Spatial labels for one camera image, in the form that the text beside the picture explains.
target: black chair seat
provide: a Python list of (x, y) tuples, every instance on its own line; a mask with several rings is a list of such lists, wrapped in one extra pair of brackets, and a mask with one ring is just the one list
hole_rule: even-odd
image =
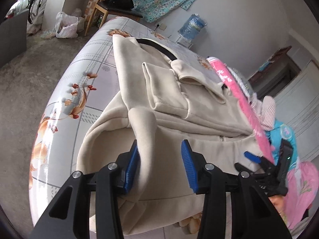
[(136, 10), (123, 10), (123, 9), (115, 8), (113, 6), (109, 6), (106, 2), (98, 2), (97, 5), (101, 6), (103, 9), (109, 12), (118, 12), (118, 13), (123, 13), (127, 15), (132, 15), (135, 17), (143, 18), (143, 15), (137, 12)]

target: pink cloth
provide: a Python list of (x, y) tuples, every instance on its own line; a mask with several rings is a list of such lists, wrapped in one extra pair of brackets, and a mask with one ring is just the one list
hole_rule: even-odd
[(254, 130), (254, 134), (255, 134), (258, 146), (260, 150), (262, 151), (264, 157), (266, 157), (270, 162), (274, 163), (274, 158), (272, 157), (269, 141), (263, 129), (261, 128), (256, 115), (253, 113), (247, 101), (247, 98), (244, 96), (239, 85), (237, 84), (235, 79), (232, 77), (232, 75), (228, 71), (227, 66), (222, 61), (220, 61), (218, 58), (215, 58), (215, 57), (209, 57), (207, 58), (207, 60), (210, 63), (210, 65), (213, 67), (213, 69), (216, 71), (216, 73), (218, 74), (222, 82), (225, 85), (227, 85), (227, 87), (232, 91), (232, 94), (234, 95), (234, 97), (238, 99), (241, 110), (247, 117), (251, 127)]
[[(207, 60), (222, 82), (227, 85), (232, 94), (238, 99), (241, 110), (254, 129), (260, 150), (273, 163), (274, 159), (269, 141), (239, 85), (228, 71), (226, 65), (219, 59), (210, 57)], [(273, 103), (269, 102), (269, 107), (266, 108), (267, 111), (272, 112), (274, 110)], [(319, 172), (314, 164), (310, 162), (301, 163), (298, 158), (296, 168), (287, 173), (287, 182), (288, 193), (284, 198), (284, 216), (282, 217), (287, 227), (293, 229), (301, 221), (304, 212), (315, 199), (319, 186)]]
[(254, 93), (251, 108), (263, 130), (272, 131), (275, 128), (276, 103), (271, 96), (265, 96), (261, 102), (257, 99), (257, 94)]
[(288, 193), (285, 196), (286, 225), (293, 229), (315, 199), (319, 186), (319, 172), (311, 162), (297, 160), (295, 169), (287, 173)]

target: black strap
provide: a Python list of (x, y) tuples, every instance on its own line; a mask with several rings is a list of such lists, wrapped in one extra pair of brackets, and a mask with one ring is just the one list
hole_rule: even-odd
[(139, 44), (149, 45), (151, 47), (156, 48), (158, 51), (162, 52), (164, 55), (166, 55), (172, 61), (177, 59), (176, 56), (174, 56), (166, 48), (162, 47), (161, 45), (157, 44), (156, 42), (154, 42), (150, 39), (137, 38), (136, 40)]

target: hand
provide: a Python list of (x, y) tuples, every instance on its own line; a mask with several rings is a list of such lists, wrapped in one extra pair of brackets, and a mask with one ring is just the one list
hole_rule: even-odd
[(269, 200), (274, 205), (279, 214), (283, 213), (284, 210), (284, 197), (282, 195), (275, 195), (269, 197)]

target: blue gripper pad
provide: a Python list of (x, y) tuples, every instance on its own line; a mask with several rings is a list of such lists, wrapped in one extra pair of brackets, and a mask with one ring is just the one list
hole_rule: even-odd
[(136, 142), (134, 143), (134, 146), (131, 148), (130, 152), (132, 152), (132, 156), (125, 172), (125, 184), (123, 187), (125, 194), (129, 193), (133, 186), (136, 169), (140, 160)]
[(252, 153), (248, 151), (244, 153), (244, 156), (254, 163), (257, 163), (257, 164), (261, 163), (261, 159), (259, 156), (253, 155)]
[(187, 140), (184, 140), (181, 143), (181, 157), (184, 162), (184, 167), (188, 179), (188, 183), (191, 189), (193, 189), (194, 193), (198, 191), (198, 183), (197, 183), (197, 170), (195, 168), (193, 158), (192, 158), (192, 149)]

